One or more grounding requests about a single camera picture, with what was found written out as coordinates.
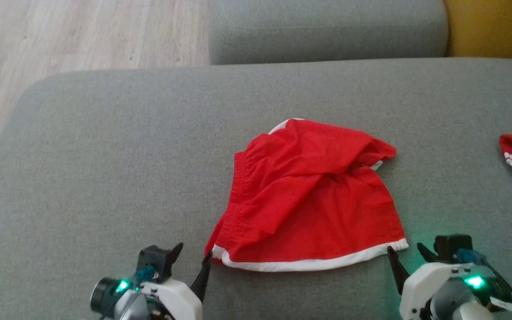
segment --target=black cylindrical robot part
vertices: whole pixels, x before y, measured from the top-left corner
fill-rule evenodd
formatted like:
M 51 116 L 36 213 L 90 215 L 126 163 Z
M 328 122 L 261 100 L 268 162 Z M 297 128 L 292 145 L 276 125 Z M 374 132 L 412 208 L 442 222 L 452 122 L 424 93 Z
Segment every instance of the black cylindrical robot part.
M 114 308 L 112 308 L 112 304 L 116 303 L 114 290 L 120 285 L 120 281 L 107 277 L 98 281 L 90 297 L 90 309 L 93 312 L 106 318 L 114 318 Z

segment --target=gray fabric surface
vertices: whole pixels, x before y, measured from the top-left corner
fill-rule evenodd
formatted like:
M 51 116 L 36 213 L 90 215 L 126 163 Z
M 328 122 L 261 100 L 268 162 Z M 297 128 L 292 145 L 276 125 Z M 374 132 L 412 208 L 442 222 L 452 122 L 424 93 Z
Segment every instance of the gray fabric surface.
M 228 202 L 233 154 L 289 117 L 398 149 L 378 172 L 411 248 L 469 233 L 512 284 L 512 60 L 397 59 L 71 73 L 18 102 L 0 139 L 0 319 L 96 319 L 104 276 L 185 243 L 191 283 Z M 325 272 L 214 267 L 207 319 L 398 318 L 388 258 Z
M 212 64 L 445 54 L 441 0 L 214 0 Z

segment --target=floor plank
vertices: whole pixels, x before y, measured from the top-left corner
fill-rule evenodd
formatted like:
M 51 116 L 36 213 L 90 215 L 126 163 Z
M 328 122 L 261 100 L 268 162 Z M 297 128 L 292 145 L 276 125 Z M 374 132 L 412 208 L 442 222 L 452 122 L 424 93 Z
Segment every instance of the floor plank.
M 55 73 L 207 65 L 207 16 L 207 0 L 0 0 L 0 132 Z

